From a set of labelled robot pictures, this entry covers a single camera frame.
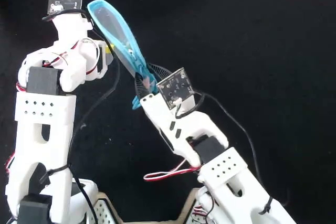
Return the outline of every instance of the red wire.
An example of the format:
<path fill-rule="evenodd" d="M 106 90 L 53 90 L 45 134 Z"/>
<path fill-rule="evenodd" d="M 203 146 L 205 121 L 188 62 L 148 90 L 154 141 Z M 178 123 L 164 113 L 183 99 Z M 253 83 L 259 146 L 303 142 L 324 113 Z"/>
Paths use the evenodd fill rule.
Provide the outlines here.
<path fill-rule="evenodd" d="M 169 173 L 169 174 L 166 174 L 166 175 L 162 175 L 158 178 L 151 178 L 151 175 L 149 175 L 148 178 L 146 178 L 145 180 L 146 181 L 149 181 L 149 182 L 152 182 L 152 181 L 159 181 L 159 180 L 163 180 L 163 179 L 166 179 L 166 178 L 169 178 L 169 177 L 173 177 L 173 176 L 176 176 L 176 175 L 179 175 L 179 174 L 185 174 L 185 173 L 190 173 L 190 172 L 193 172 L 195 170 L 199 170 L 200 168 L 199 167 L 192 167 L 192 168 L 189 168 L 189 169 L 185 169 L 185 170 L 177 170 L 175 172 L 172 172 L 172 173 Z"/>
<path fill-rule="evenodd" d="M 79 40 L 77 40 L 77 42 L 71 47 L 71 49 L 75 49 L 75 48 L 77 47 L 77 45 L 78 45 L 78 42 L 79 42 Z M 55 58 L 52 62 L 43 64 L 43 67 L 49 67 L 51 64 L 53 64 L 53 63 L 55 63 L 55 62 L 57 62 L 57 61 L 59 61 L 59 60 L 60 60 L 60 58 L 57 57 L 57 58 Z"/>
<path fill-rule="evenodd" d="M 193 212 L 193 215 L 199 215 L 199 216 L 206 217 L 206 214 L 202 214 L 200 212 Z"/>
<path fill-rule="evenodd" d="M 21 91 L 21 92 L 26 92 L 26 89 L 23 88 L 23 87 L 19 84 L 19 82 L 16 83 L 16 87 L 17 87 L 17 89 L 18 89 L 19 91 Z"/>
<path fill-rule="evenodd" d="M 6 163 L 5 163 L 5 169 L 6 169 L 6 173 L 9 174 L 9 168 L 8 166 L 10 165 L 10 162 L 13 160 L 13 157 L 15 156 L 15 152 L 13 152 L 11 154 L 11 156 L 9 156 L 9 158 L 7 159 Z"/>
<path fill-rule="evenodd" d="M 90 74 L 90 73 L 92 73 L 92 72 L 96 69 L 96 67 L 97 67 L 97 65 L 95 65 L 95 67 L 92 68 L 91 70 L 87 71 L 86 74 Z"/>

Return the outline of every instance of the black mat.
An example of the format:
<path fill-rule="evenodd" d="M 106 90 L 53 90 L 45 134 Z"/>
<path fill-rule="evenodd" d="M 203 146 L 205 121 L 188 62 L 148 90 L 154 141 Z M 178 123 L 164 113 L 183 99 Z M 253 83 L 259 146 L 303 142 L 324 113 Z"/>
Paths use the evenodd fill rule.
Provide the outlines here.
<path fill-rule="evenodd" d="M 298 223 L 335 223 L 336 2 L 334 0 L 107 0 L 125 17 L 148 61 L 184 66 L 250 132 L 268 192 L 289 204 Z M 0 162 L 13 151 L 17 70 L 25 55 L 56 39 L 40 21 L 47 0 L 0 0 Z M 76 120 L 113 82 L 76 90 Z M 75 144 L 82 178 L 108 194 L 125 221 L 178 216 L 196 176 L 145 183 L 173 155 L 141 109 L 132 111 L 133 80 L 123 69 L 117 92 L 97 108 Z M 201 109 L 227 135 L 251 171 L 244 134 L 211 101 Z M 7 178 L 1 167 L 1 191 Z M 1 197 L 1 220 L 7 217 Z"/>

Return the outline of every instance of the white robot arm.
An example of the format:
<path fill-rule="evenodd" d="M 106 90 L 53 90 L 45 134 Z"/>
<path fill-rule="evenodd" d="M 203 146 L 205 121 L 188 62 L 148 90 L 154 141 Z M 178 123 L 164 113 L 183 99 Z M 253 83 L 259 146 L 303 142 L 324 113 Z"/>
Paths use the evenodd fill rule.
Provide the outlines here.
<path fill-rule="evenodd" d="M 209 116 L 198 111 L 188 113 L 195 107 L 195 92 L 184 69 L 157 87 L 158 94 L 149 94 L 140 103 L 172 152 L 192 167 L 199 167 L 198 181 L 204 187 L 196 198 L 208 213 L 206 223 L 295 223 L 282 205 L 268 195 L 238 152 L 228 148 L 226 136 Z M 189 218 L 194 220 L 193 213 Z"/>
<path fill-rule="evenodd" d="M 21 223 L 20 216 L 24 218 L 29 214 L 25 211 L 42 201 L 50 207 L 46 211 L 52 223 L 78 224 L 89 207 L 81 193 L 73 195 L 71 192 L 74 181 L 67 162 L 76 96 L 66 92 L 85 81 L 102 78 L 113 57 L 106 53 L 104 41 L 88 38 L 92 24 L 80 13 L 49 17 L 57 28 L 58 40 L 51 47 L 28 54 L 18 72 L 15 159 L 10 167 L 6 195 L 13 219 L 18 223 Z M 41 135 L 43 125 L 50 125 L 48 140 Z M 38 163 L 44 164 L 50 179 L 50 185 L 41 195 L 50 197 L 37 199 L 28 195 L 29 180 Z M 80 183 L 94 205 L 97 185 L 84 179 Z M 89 216 L 87 218 L 87 223 L 93 223 Z"/>

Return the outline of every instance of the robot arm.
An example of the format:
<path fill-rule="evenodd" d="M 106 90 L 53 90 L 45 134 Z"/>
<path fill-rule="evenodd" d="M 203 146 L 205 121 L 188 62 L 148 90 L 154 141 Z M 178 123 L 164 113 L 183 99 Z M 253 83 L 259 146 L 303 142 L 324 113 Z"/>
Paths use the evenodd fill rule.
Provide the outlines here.
<path fill-rule="evenodd" d="M 200 167 L 198 181 L 204 187 L 196 198 L 208 213 L 206 218 L 216 224 L 294 224 L 238 152 L 228 147 L 226 136 L 208 115 L 193 111 L 177 116 L 195 106 L 195 92 L 188 83 L 180 69 L 157 84 L 158 94 L 149 94 L 140 103 L 172 152 Z"/>

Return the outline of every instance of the perforated bracket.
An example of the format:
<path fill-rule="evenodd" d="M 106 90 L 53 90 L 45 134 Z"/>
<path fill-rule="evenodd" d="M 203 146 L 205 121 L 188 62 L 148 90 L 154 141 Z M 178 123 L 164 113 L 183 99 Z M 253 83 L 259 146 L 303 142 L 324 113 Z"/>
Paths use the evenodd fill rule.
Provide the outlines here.
<path fill-rule="evenodd" d="M 245 161 L 236 149 L 231 147 L 202 166 L 198 181 L 204 183 L 210 190 L 215 190 L 246 168 Z"/>
<path fill-rule="evenodd" d="M 76 96 L 47 95 L 18 92 L 15 120 L 31 123 L 72 123 L 75 116 Z"/>
<path fill-rule="evenodd" d="M 111 208 L 104 199 L 98 199 L 95 205 L 95 212 L 97 215 L 98 224 L 118 224 Z M 88 211 L 87 223 L 95 224 L 93 214 L 91 211 Z"/>

